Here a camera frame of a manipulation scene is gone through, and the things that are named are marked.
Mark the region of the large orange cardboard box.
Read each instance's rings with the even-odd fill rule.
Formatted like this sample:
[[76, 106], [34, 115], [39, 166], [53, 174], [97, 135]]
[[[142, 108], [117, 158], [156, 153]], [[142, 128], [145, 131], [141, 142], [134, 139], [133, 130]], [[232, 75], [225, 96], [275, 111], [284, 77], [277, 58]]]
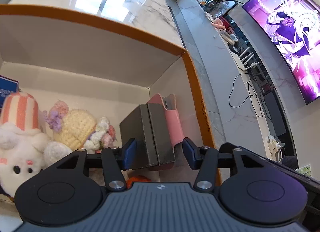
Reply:
[[45, 168], [72, 150], [53, 141], [44, 119], [57, 101], [107, 117], [120, 144], [120, 123], [155, 94], [177, 98], [185, 137], [215, 145], [196, 69], [180, 45], [91, 14], [38, 5], [1, 5], [1, 76], [39, 106], [50, 137]]

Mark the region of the large television screen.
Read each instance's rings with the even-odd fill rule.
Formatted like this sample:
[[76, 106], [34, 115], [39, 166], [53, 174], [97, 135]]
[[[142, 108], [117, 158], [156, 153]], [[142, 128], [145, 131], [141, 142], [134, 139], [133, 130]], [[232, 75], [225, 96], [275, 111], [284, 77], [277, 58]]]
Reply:
[[260, 25], [290, 68], [306, 104], [319, 98], [319, 5], [313, 0], [249, 0]]

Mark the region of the orange crochet fruit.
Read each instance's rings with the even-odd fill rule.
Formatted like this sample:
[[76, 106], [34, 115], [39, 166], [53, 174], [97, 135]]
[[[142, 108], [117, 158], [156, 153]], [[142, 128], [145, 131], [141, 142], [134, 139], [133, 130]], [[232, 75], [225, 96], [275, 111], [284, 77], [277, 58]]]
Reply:
[[151, 180], [143, 175], [133, 176], [126, 181], [127, 188], [130, 189], [136, 182], [149, 183]]

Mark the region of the pink embossed card case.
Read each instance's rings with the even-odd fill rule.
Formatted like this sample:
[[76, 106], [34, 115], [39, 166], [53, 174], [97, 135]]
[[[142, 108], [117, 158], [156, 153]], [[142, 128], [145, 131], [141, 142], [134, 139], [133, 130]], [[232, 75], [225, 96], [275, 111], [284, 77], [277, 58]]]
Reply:
[[184, 133], [176, 105], [176, 96], [155, 94], [147, 102], [158, 164], [151, 171], [168, 170], [178, 165], [178, 152]]

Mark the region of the white plush with striped hat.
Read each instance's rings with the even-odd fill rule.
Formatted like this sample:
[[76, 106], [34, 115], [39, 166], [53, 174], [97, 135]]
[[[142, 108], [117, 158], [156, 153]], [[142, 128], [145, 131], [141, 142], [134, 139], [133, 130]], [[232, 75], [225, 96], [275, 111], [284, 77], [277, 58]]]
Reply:
[[18, 187], [46, 166], [50, 137], [39, 126], [39, 106], [23, 92], [12, 93], [1, 110], [1, 193], [13, 198]]

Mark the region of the crochet bunny doll with flowers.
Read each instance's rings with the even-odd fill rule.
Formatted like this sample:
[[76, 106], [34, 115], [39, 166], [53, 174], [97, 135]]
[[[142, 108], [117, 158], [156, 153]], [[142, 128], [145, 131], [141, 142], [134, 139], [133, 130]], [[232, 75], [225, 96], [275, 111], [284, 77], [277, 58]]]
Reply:
[[99, 153], [114, 146], [116, 131], [105, 116], [97, 119], [84, 109], [70, 109], [63, 101], [57, 101], [44, 119], [53, 132], [53, 141], [70, 150], [85, 149], [89, 154]]

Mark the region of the dark grey gift box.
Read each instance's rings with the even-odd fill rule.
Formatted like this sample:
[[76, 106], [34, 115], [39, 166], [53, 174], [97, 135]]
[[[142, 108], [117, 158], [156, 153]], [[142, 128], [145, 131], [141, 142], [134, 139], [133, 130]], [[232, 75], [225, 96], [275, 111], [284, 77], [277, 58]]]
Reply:
[[124, 170], [171, 169], [175, 164], [164, 108], [159, 104], [140, 104], [120, 123]]

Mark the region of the brown white plush bear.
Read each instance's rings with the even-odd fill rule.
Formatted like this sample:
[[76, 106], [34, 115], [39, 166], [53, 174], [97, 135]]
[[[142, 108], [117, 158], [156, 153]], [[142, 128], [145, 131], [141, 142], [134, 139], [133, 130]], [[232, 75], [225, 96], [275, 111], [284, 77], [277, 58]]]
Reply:
[[0, 76], [0, 94], [5, 98], [8, 95], [19, 91], [19, 82], [13, 79], [9, 79], [4, 76]]

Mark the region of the white wifi router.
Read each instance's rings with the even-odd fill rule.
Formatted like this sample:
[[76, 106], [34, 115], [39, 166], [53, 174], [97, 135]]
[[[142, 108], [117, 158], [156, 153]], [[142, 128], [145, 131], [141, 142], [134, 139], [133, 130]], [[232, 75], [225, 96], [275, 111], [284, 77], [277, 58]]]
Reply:
[[249, 48], [244, 50], [236, 59], [236, 66], [242, 71], [248, 71], [259, 65], [259, 62], [254, 60], [255, 54], [249, 51]]

